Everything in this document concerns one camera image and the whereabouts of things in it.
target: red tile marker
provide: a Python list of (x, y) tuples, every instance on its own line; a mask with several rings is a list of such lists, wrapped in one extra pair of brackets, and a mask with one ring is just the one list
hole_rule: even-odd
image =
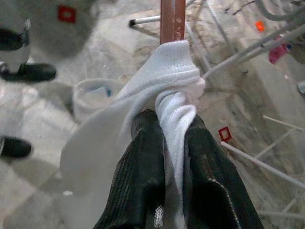
[(232, 138), (230, 130), (227, 126), (225, 128), (218, 130), (218, 133), (223, 142), (226, 142)]
[(76, 22), (76, 9), (59, 5), (58, 6), (58, 20), (75, 23)]

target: marble floor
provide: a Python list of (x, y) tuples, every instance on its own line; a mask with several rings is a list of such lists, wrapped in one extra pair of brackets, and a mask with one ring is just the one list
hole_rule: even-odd
[[(128, 21), (157, 15), (160, 1), (13, 2), (21, 16), (32, 21), (31, 61), (55, 65), (58, 76), (52, 82), (37, 84), (0, 80), (0, 133), (23, 137), (34, 146), (27, 159), (0, 160), (0, 229), (67, 229), (59, 214), (57, 199), (65, 190), (59, 173), (61, 149), (78, 127), (72, 116), (72, 88), (87, 78), (127, 82), (158, 47), (160, 31), (159, 23), (131, 29)], [(232, 15), (243, 2), (225, 14), (228, 1), (210, 1), (237, 50), (263, 36), (253, 27), (259, 17), (257, 9), (251, 6)], [(270, 3), (274, 13), (290, 10), (290, 5), (284, 4), (287, 1), (272, 2), (283, 3), (279, 12)], [(76, 24), (57, 21), (58, 4), (77, 9)], [(209, 61), (216, 65), (229, 57), (230, 52), (205, 8), (194, 23), (199, 7), (199, 1), (192, 5), (187, 10), (187, 19)], [(267, 24), (272, 31), (275, 25)], [(192, 44), (191, 51), (195, 64), (201, 68)], [(198, 114), (217, 140), (220, 140), (218, 130), (227, 126), (233, 136), (229, 143), (255, 156), (289, 131), (287, 127), (264, 120), (263, 115), (305, 127), (305, 104), (295, 86), (296, 79), (304, 77), (301, 74), (305, 72), (304, 66), (289, 55), (271, 65), (264, 54), (213, 75), (200, 99)], [(261, 160), (305, 182), (305, 176), (299, 176), (305, 173), (303, 139), (304, 133), (292, 132)], [(303, 190), (224, 150), (238, 168), (257, 210), (282, 211), (297, 196), (289, 212), (305, 215)], [(261, 218), (266, 229), (305, 228), (303, 219)]]

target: red square mark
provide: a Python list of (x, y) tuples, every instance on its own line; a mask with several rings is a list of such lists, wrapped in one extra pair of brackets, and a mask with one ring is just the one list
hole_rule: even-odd
[(225, 128), (218, 130), (218, 133), (223, 142), (226, 142), (232, 138), (230, 130), (227, 126)]
[(58, 6), (58, 20), (69, 23), (75, 23), (76, 21), (76, 9), (59, 5)]

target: tiled floor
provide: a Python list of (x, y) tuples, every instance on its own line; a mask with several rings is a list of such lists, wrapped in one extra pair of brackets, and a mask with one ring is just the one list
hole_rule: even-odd
[[(0, 229), (65, 228), (56, 200), (64, 191), (59, 174), (61, 149), (77, 128), (71, 114), (72, 87), (87, 78), (113, 78), (126, 82), (159, 45), (158, 23), (135, 29), (128, 27), (129, 19), (157, 15), (158, 0), (83, 2), (14, 1), (17, 11), (32, 20), (32, 60), (54, 64), (58, 77), (52, 82), (38, 84), (0, 81), (0, 133), (24, 137), (34, 146), (28, 159), (0, 160)], [(76, 24), (57, 21), (56, 9), (61, 3), (77, 9)], [(239, 50), (262, 36), (253, 28), (258, 17), (256, 9), (251, 8), (253, 14), (248, 14), (249, 9), (245, 9), (234, 17), (223, 13), (228, 5), (226, 0), (211, 3), (230, 40)], [(197, 2), (188, 10), (189, 20), (198, 6)], [(206, 9), (194, 30), (206, 47), (212, 64), (230, 55)], [(191, 47), (191, 50), (194, 62), (200, 66), (195, 49)], [(305, 126), (305, 106), (295, 89), (292, 65), (304, 69), (289, 56), (277, 65), (271, 65), (263, 55), (244, 66), (211, 77), (198, 106), (198, 114), (215, 138), (219, 140), (218, 129), (228, 126), (234, 137), (231, 144), (255, 156), (287, 131), (278, 124), (263, 120), (262, 115)], [(249, 70), (246, 76), (241, 71), (243, 68)], [(303, 138), (304, 134), (293, 134), (262, 160), (288, 174), (303, 174), (304, 155), (299, 154), (305, 147)], [(252, 163), (227, 153), (258, 210), (281, 211), (300, 191)], [(290, 211), (305, 214), (304, 201), (304, 196), (300, 197)], [(267, 229), (305, 227), (302, 220), (262, 219)]]

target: person's foot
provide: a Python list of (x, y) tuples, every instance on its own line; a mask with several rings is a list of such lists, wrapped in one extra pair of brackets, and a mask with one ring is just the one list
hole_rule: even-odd
[(41, 82), (53, 80), (55, 76), (56, 68), (47, 63), (23, 63), (17, 73), (1, 72), (6, 81)]
[(15, 137), (3, 136), (0, 141), (0, 156), (11, 158), (27, 157), (32, 150), (29, 142)]

